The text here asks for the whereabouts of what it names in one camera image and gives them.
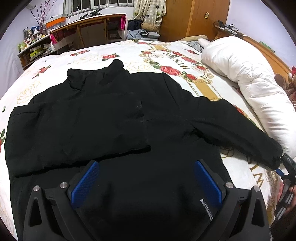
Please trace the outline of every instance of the silver bolt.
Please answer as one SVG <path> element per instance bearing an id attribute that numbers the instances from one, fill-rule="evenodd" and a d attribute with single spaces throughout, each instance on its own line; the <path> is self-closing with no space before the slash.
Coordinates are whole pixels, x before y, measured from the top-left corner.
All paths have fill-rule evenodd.
<path id="1" fill-rule="evenodd" d="M 40 187 L 38 185 L 36 185 L 35 187 L 33 187 L 34 192 L 38 192 L 40 189 Z"/>
<path id="2" fill-rule="evenodd" d="M 63 188 L 64 189 L 64 188 L 66 188 L 68 186 L 68 183 L 63 182 L 59 186 L 60 186 L 60 188 Z"/>
<path id="3" fill-rule="evenodd" d="M 229 188 L 229 189 L 231 189 L 231 188 L 233 188 L 234 187 L 234 185 L 233 185 L 233 183 L 226 183 L 226 186 Z"/>
<path id="4" fill-rule="evenodd" d="M 256 192 L 259 192 L 259 191 L 260 191 L 260 187 L 258 187 L 258 186 L 254 186 L 254 190 L 255 190 Z"/>

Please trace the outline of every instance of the curtain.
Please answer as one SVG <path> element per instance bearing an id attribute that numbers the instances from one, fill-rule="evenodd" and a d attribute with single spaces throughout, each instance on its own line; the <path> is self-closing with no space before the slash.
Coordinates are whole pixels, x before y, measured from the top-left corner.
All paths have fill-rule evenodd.
<path id="1" fill-rule="evenodd" d="M 141 19 L 159 29 L 165 14 L 165 0 L 133 0 L 133 19 Z"/>

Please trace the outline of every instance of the wardrobe door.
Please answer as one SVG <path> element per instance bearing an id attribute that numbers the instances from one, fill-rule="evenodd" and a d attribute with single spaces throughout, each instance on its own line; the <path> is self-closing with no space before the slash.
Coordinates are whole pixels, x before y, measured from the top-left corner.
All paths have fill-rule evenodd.
<path id="1" fill-rule="evenodd" d="M 192 18 L 189 20 L 187 36 L 206 35 L 210 41 L 214 40 L 217 30 L 213 23 L 216 20 L 226 22 L 230 0 L 195 0 Z"/>
<path id="2" fill-rule="evenodd" d="M 192 0 L 167 0 L 167 13 L 160 27 L 160 41 L 177 41 L 186 37 Z"/>

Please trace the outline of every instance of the brown garment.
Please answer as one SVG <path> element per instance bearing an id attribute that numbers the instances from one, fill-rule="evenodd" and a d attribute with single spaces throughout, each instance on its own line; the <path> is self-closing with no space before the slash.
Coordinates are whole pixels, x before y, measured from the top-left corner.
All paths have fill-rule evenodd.
<path id="1" fill-rule="evenodd" d="M 293 76 L 290 83 L 287 82 L 286 79 L 280 74 L 276 74 L 274 79 L 276 83 L 286 92 L 296 111 L 296 74 Z"/>

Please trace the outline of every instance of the bed sheet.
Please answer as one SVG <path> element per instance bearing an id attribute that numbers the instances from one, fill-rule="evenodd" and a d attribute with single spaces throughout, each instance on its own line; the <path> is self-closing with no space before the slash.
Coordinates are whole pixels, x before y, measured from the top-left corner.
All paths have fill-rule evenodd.
<path id="1" fill-rule="evenodd" d="M 34 95 L 64 82 L 69 68 L 101 69 L 109 66 L 113 59 L 120 59 L 130 73 L 164 72 L 193 96 L 206 96 L 210 100 L 224 98 L 262 129 L 237 84 L 203 65 L 201 54 L 184 41 L 164 43 L 130 40 L 41 58 L 17 79 L 0 100 L 0 217 L 16 239 L 4 154 L 10 113 L 15 106 L 28 104 Z M 236 187 L 251 188 L 258 185 L 261 188 L 271 223 L 280 181 L 277 174 L 233 148 L 221 149 L 221 157 Z"/>

